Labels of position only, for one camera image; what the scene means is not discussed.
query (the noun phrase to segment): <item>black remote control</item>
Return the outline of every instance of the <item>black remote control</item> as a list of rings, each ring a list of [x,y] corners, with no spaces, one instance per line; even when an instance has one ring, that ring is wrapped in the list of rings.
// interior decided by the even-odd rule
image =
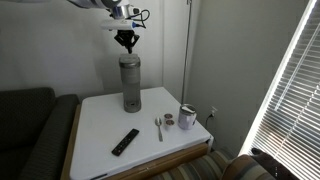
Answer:
[[[130,144],[130,142],[137,136],[139,133],[138,130],[132,129],[126,137],[122,139],[122,141],[112,150],[112,154],[116,156],[120,156],[120,154],[124,151],[124,149]]]

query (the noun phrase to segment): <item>small metal container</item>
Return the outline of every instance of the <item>small metal container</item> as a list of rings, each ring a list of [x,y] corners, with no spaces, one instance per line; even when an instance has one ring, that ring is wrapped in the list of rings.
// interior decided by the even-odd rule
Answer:
[[[178,125],[181,129],[191,129],[196,122],[196,108],[191,104],[182,104],[179,111]]]

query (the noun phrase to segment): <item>window blinds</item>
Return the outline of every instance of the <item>window blinds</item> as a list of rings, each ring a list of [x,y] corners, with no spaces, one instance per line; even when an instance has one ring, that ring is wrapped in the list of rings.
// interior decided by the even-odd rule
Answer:
[[[320,2],[313,4],[246,149],[269,153],[300,179],[320,179]]]

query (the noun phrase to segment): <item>white table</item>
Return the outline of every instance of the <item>white table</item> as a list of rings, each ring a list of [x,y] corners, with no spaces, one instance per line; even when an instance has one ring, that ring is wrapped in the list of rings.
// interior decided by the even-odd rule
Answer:
[[[139,164],[189,148],[213,137],[196,122],[191,130],[182,130],[177,124],[180,103],[164,88],[141,91],[142,108],[137,113],[123,109],[122,93],[90,97],[83,101],[78,132],[73,152],[70,178],[75,180],[109,177]],[[161,126],[163,142],[158,138],[156,117],[164,121],[171,113],[175,124]],[[130,132],[140,133],[117,157],[114,147]]]

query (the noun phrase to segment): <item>electrical outlet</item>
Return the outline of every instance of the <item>electrical outlet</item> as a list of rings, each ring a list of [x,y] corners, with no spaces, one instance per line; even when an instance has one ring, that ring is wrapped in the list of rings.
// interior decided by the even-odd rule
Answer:
[[[216,112],[218,111],[217,108],[215,108],[214,106],[211,106],[211,115],[214,116],[216,114]]]

